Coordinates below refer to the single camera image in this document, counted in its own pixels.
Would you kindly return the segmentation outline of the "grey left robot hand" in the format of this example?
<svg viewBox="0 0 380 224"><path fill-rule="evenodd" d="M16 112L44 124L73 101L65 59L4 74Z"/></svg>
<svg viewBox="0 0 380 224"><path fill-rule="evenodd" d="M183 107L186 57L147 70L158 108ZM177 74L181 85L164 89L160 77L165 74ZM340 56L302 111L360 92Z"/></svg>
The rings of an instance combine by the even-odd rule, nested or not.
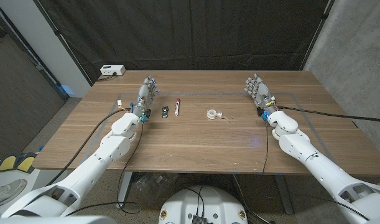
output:
<svg viewBox="0 0 380 224"><path fill-rule="evenodd" d="M159 89L156 81L150 75L146 76L143 84L139 88L138 96L134 102L132 113L142 119L147 110L152 108L152 104Z"/></svg>

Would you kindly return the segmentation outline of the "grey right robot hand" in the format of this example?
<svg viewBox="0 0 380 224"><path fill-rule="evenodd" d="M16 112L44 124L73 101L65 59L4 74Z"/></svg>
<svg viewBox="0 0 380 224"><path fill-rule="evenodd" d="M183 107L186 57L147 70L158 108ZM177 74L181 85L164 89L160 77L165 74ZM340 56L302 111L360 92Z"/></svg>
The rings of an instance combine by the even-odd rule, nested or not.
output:
<svg viewBox="0 0 380 224"><path fill-rule="evenodd" d="M254 78L248 77L244 90L254 100L257 115L264 121L278 110L275 97L270 93L267 85L257 73L254 73Z"/></svg>

